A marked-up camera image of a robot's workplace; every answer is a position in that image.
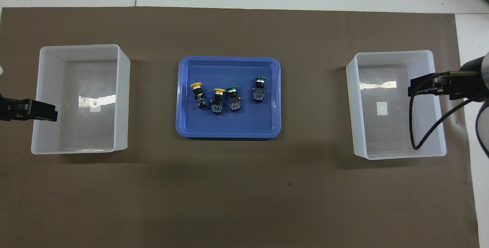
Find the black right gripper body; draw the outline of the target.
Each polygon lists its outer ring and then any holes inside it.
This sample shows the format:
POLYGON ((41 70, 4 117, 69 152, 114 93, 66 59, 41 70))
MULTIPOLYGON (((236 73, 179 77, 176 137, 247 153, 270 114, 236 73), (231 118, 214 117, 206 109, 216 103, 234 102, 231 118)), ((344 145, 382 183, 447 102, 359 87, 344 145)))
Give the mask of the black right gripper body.
POLYGON ((436 84, 450 100, 470 98, 481 92, 481 76, 475 71, 448 71, 437 77, 436 84))

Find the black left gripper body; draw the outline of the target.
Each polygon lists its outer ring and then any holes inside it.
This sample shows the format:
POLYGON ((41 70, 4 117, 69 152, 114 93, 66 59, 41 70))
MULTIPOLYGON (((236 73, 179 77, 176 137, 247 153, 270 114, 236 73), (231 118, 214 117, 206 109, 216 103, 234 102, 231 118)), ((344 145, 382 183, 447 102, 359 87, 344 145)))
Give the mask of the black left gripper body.
POLYGON ((0 120, 2 121, 27 121, 26 110, 28 103, 24 100, 7 99, 0 95, 0 120))

